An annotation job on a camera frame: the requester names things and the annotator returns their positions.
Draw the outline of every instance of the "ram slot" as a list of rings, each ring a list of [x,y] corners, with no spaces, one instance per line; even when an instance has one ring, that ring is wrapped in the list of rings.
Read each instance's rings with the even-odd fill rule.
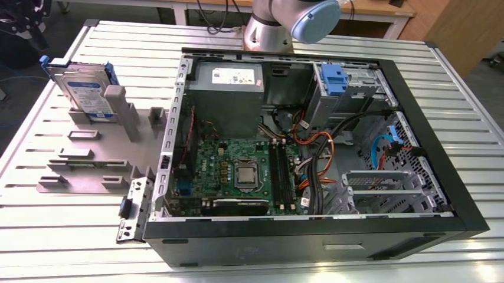
[[[281,185],[277,161],[277,145],[274,143],[269,144],[269,173],[271,177],[273,202],[278,208],[281,205]]]
[[[282,183],[282,204],[286,208],[290,208],[293,203],[293,191],[290,187],[290,173],[289,173],[289,160],[286,157],[285,146],[278,147],[278,161],[281,171],[281,183]]]

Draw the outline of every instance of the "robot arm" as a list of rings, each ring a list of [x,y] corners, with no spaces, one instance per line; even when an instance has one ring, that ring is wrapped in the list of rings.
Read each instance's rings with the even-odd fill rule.
[[[0,32],[28,39],[40,50],[49,47],[41,31],[45,29],[43,18],[51,13],[52,0],[0,0]]]
[[[245,31],[245,49],[291,52],[293,38],[311,44],[339,20],[335,0],[255,0]]]

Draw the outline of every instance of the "motherboard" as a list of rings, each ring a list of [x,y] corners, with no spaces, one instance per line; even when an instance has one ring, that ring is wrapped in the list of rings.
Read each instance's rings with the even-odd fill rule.
[[[179,196],[170,199],[171,212],[200,216],[212,210],[215,216],[222,210],[222,215],[230,215],[242,207],[239,214],[299,214],[293,174],[298,155],[294,144],[200,140],[194,178],[175,181]]]

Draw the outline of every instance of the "cpu socket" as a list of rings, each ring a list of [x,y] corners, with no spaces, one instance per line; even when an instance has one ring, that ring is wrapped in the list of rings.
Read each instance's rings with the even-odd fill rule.
[[[235,188],[250,193],[258,189],[258,162],[255,160],[235,161]]]

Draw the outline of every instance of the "green motherboard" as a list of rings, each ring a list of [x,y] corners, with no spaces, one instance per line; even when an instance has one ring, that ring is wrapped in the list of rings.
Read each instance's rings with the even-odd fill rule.
[[[180,215],[199,216],[195,208],[200,199],[206,198],[263,199],[269,201],[269,215],[301,213],[299,202],[295,199],[293,173],[289,174],[293,205],[289,207],[275,205],[269,147],[267,141],[204,140],[199,142],[194,179],[191,183],[183,180],[176,181],[182,204]],[[298,146],[287,144],[285,153],[287,158],[285,162],[293,169],[294,160],[299,155]]]

